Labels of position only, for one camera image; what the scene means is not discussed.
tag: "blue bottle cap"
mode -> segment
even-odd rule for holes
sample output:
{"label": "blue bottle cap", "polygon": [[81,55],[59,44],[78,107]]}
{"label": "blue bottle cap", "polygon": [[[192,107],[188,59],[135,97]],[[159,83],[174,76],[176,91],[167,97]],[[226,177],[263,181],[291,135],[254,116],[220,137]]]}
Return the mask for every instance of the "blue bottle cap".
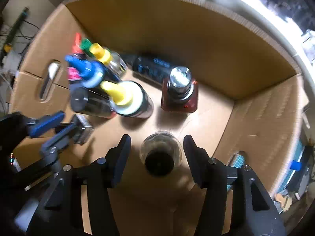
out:
{"label": "blue bottle cap", "polygon": [[84,80],[90,80],[95,73],[95,65],[87,60],[80,60],[73,56],[66,55],[65,61],[69,62],[70,66],[79,71],[80,77]]}
{"label": "blue bottle cap", "polygon": [[300,171],[302,168],[302,163],[301,162],[297,162],[297,161],[292,161],[290,169],[292,170],[296,170],[296,171]]}

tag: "cardboard box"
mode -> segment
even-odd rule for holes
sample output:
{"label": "cardboard box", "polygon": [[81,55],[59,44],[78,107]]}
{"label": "cardboard box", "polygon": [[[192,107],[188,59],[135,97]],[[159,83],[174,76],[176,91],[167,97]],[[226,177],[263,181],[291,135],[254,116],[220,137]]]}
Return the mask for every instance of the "cardboard box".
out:
{"label": "cardboard box", "polygon": [[[64,56],[70,53],[76,32],[111,50],[151,53],[187,66],[200,82],[198,110],[173,114],[160,108],[159,89],[129,71],[124,79],[144,87],[155,105],[153,115],[146,121],[89,117],[96,128],[93,136],[85,145],[72,147],[72,159],[89,164],[104,157],[123,134],[131,136],[122,180],[110,190],[122,236],[194,234],[204,191],[194,184],[185,156],[164,178],[148,175],[140,162],[141,143],[158,130],[172,132],[180,142],[191,134],[209,156],[225,164],[236,152],[245,151],[248,164],[274,195],[300,134],[303,87],[297,64],[275,40],[236,13],[204,0],[68,0],[55,9],[32,42],[16,78],[12,112],[40,117],[63,109],[70,119]],[[38,93],[52,60],[60,61],[62,69],[42,101]],[[26,149],[32,142],[28,139],[20,147]],[[225,232],[231,199],[229,193]],[[82,209],[89,232],[84,201]]]}

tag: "yellow cap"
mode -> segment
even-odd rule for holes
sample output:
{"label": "yellow cap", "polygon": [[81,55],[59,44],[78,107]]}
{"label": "yellow cap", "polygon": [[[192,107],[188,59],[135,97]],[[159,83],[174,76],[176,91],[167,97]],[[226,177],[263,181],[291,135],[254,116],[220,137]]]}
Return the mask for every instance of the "yellow cap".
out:
{"label": "yellow cap", "polygon": [[113,98],[116,105],[123,106],[132,101],[132,92],[119,84],[103,81],[100,87]]}
{"label": "yellow cap", "polygon": [[3,46],[3,50],[8,53],[10,50],[12,49],[12,45],[11,44],[5,44]]}
{"label": "yellow cap", "polygon": [[103,49],[97,42],[90,46],[89,51],[103,64],[108,64],[113,59],[111,53]]}

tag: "green cap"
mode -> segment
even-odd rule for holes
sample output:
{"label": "green cap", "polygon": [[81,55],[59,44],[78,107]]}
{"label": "green cap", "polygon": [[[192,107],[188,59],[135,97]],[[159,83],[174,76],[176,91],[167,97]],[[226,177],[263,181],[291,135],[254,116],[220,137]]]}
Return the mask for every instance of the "green cap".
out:
{"label": "green cap", "polygon": [[81,50],[83,50],[85,52],[86,55],[88,55],[89,57],[94,57],[94,55],[89,51],[90,46],[92,45],[92,43],[90,42],[89,39],[87,38],[83,38],[81,43],[80,43],[80,48]]}

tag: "red glass bottle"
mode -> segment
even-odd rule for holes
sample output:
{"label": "red glass bottle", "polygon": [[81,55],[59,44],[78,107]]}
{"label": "red glass bottle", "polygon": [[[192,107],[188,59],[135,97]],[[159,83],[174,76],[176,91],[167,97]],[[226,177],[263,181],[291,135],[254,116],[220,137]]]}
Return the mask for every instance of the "red glass bottle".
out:
{"label": "red glass bottle", "polygon": [[162,86],[161,108],[168,112],[195,112],[198,82],[187,67],[175,67]]}

